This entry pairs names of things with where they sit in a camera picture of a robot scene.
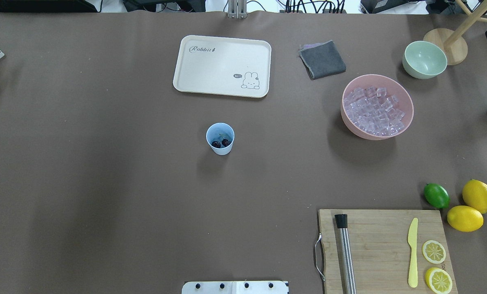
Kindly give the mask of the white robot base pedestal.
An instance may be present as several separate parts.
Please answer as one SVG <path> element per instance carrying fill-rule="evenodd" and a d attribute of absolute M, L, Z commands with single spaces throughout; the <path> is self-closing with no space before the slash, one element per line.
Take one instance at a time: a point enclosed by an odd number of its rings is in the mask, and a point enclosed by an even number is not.
<path fill-rule="evenodd" d="M 182 294 L 288 294 L 287 281 L 190 281 Z"/>

